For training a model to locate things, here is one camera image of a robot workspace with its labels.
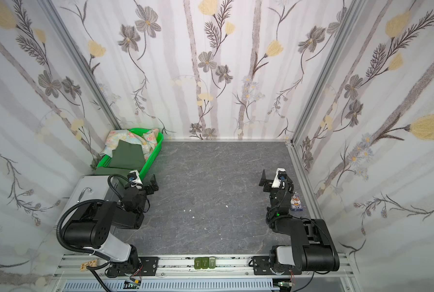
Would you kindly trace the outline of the floral pastel skirt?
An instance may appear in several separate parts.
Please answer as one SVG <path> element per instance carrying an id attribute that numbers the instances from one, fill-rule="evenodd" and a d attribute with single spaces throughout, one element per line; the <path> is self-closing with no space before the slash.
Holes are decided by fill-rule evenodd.
<path id="1" fill-rule="evenodd" d="M 119 142 L 124 141 L 128 144 L 140 145 L 142 147 L 143 155 L 147 160 L 158 146 L 158 133 L 158 129 L 145 129 L 144 133 L 134 133 L 132 129 L 112 130 L 106 138 L 105 148 L 103 148 L 100 155 L 113 157 L 113 151 L 118 147 Z"/>

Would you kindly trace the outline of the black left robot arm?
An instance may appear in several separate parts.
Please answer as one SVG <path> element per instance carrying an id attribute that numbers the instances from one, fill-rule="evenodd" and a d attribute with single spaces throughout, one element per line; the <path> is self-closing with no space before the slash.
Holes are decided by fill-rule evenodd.
<path id="1" fill-rule="evenodd" d="M 154 276 L 157 257 L 139 257 L 137 248 L 114 235 L 116 229 L 138 230 L 150 209 L 149 196 L 159 190 L 149 182 L 124 176 L 85 176 L 76 186 L 56 225 L 63 248 L 104 259 L 105 275 Z"/>

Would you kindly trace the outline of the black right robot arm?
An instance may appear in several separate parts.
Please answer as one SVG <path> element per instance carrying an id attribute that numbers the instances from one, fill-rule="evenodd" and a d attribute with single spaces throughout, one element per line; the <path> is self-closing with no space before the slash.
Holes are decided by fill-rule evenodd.
<path id="1" fill-rule="evenodd" d="M 275 245 L 268 257 L 252 259 L 255 274 L 294 274 L 304 271 L 330 273 L 341 265 L 339 254 L 324 220 L 296 217 L 291 213 L 294 183 L 285 169 L 277 169 L 274 179 L 262 173 L 259 186 L 269 193 L 265 222 L 276 234 L 290 238 L 290 244 Z"/>

